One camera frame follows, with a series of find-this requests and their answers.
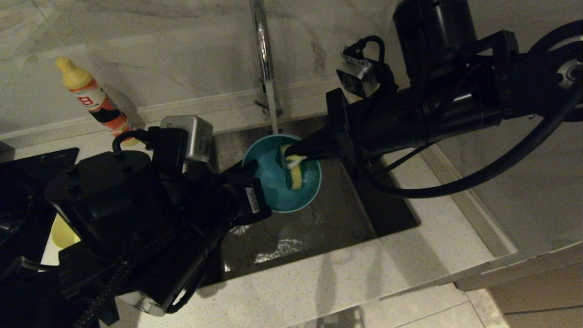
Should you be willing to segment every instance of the sink basin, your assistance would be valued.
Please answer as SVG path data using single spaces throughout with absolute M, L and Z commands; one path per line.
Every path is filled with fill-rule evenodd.
M 320 117 L 281 124 L 280 129 L 302 138 L 324 125 L 325 119 Z M 269 131 L 265 127 L 215 136 L 210 165 L 217 172 L 230 168 L 243 158 L 249 146 Z M 262 222 L 231 230 L 212 255 L 211 269 L 203 285 L 419 225 L 404 201 L 378 194 L 365 182 L 353 181 L 340 159 L 320 163 L 322 184 L 314 201 L 297 212 L 273 213 Z

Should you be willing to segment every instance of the teal bowl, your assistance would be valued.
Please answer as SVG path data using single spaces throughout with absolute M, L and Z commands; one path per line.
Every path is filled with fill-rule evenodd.
M 318 194 L 322 182 L 322 168 L 317 160 L 301 162 L 302 186 L 299 190 L 289 190 L 286 175 L 278 163 L 280 146 L 293 144 L 299 137 L 289 134 L 269 135 L 249 147 L 243 165 L 256 159 L 255 176 L 261 180 L 265 200 L 274 212 L 291 213 L 306 207 Z

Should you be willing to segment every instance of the marble wall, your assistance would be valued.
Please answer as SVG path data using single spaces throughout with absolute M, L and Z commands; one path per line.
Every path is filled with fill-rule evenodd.
M 280 85 L 334 75 L 344 45 L 388 34 L 395 2 L 266 0 Z M 256 89 L 255 48 L 247 0 L 4 0 L 0 134 L 87 115 L 59 56 L 140 108 Z
M 470 4 L 479 37 L 501 28 L 514 31 L 523 52 L 551 30 L 583 19 L 581 0 L 475 0 Z M 466 176 L 504 154 L 539 122 L 540 118 L 516 118 L 438 145 Z M 522 162 L 473 189 L 519 251 L 500 265 L 583 240 L 582 149 L 583 124 L 563 123 Z

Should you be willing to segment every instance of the running water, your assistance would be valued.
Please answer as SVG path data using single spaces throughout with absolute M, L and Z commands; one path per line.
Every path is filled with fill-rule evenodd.
M 278 131 L 278 109 L 275 105 L 275 91 L 273 90 L 275 87 L 274 81 L 269 80 L 265 81 L 265 92 L 267 93 L 267 103 L 269 106 L 269 117 L 271 118 L 271 129 L 273 130 L 273 134 L 279 134 Z

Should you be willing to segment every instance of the yellow cup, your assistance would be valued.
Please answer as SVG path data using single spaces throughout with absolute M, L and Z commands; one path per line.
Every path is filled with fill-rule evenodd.
M 67 248 L 72 244 L 81 241 L 77 234 L 59 214 L 57 214 L 55 221 L 52 223 L 51 238 L 52 242 L 60 248 Z

